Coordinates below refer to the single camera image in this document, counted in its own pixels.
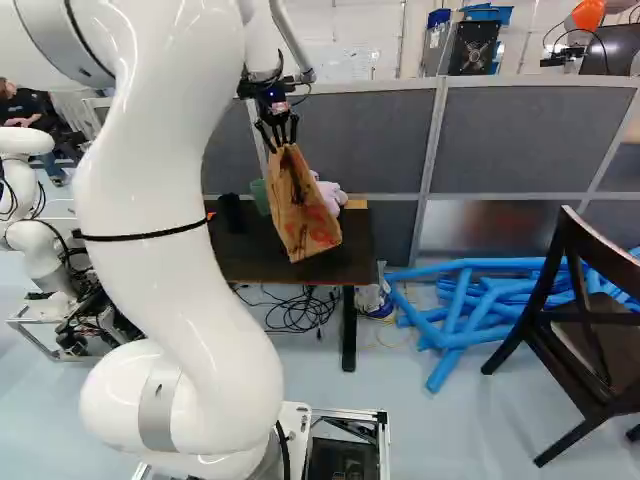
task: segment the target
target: brown paper bag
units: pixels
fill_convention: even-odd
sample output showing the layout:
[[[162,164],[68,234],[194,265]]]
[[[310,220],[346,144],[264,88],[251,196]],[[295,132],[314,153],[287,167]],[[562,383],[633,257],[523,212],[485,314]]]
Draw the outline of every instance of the brown paper bag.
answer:
[[[342,243],[340,224],[324,204],[297,145],[285,145],[269,155],[267,195],[273,224],[291,263]]]

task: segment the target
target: white robot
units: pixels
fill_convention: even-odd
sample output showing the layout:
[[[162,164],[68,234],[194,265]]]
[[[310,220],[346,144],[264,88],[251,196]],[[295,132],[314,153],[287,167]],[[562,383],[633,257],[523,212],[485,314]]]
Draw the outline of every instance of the white robot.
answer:
[[[280,76],[272,17],[293,80],[313,81],[280,2],[0,0],[3,75],[49,91],[116,86],[73,190],[103,287],[148,339],[92,370],[80,410],[106,444],[169,472],[288,480],[303,468],[310,409],[283,402],[276,351],[220,273],[200,184],[239,80],[260,94]]]
[[[62,292],[70,300],[77,293],[54,248],[56,234],[46,224],[32,220],[44,208],[35,171],[29,157],[53,150],[53,138],[45,132],[0,127],[3,193],[0,195],[0,247],[22,252],[31,280],[44,292]]]

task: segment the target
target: orange object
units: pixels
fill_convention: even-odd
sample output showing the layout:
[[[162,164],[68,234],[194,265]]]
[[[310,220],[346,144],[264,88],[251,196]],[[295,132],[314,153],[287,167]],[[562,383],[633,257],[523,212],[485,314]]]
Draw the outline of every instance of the orange object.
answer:
[[[575,27],[595,32],[605,15],[605,0],[584,0],[571,12]]]

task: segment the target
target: gray fabric panel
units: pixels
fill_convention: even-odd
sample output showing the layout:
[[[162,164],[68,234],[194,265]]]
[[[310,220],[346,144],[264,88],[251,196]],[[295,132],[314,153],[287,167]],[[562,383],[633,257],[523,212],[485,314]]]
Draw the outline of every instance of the gray fabric panel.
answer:
[[[389,266],[406,267],[411,253],[417,201],[369,201],[373,223],[373,242],[378,260]]]
[[[96,117],[98,117],[98,120],[100,121],[100,125],[104,125],[104,122],[107,121],[107,115],[109,114],[109,108],[111,108],[111,107],[97,107],[97,108],[93,109],[93,111],[96,114]]]
[[[598,190],[601,192],[640,191],[640,145],[623,143],[618,148]]]
[[[438,257],[545,255],[562,205],[575,200],[429,200],[420,253]]]
[[[262,178],[251,128],[244,102],[233,100],[204,151],[202,189],[205,195],[250,193],[249,183]]]
[[[451,88],[432,192],[582,192],[634,89]]]
[[[321,180],[347,192],[419,192],[434,98],[433,89],[311,95],[295,107],[298,144]]]
[[[640,201],[594,200],[584,219],[598,232],[623,248],[640,245]]]

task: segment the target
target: wooden chair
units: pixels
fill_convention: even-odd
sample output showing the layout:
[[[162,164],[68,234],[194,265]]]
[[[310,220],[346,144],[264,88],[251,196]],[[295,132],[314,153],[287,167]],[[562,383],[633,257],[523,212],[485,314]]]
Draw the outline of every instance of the wooden chair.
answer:
[[[576,299],[544,310],[566,255]],[[584,421],[534,460],[542,467],[608,419],[640,411],[640,315],[605,293],[587,293],[582,269],[591,268],[640,299],[640,261],[598,234],[563,206],[551,246],[518,323],[482,366],[492,375],[526,342],[578,407]],[[640,427],[627,433],[637,438]]]

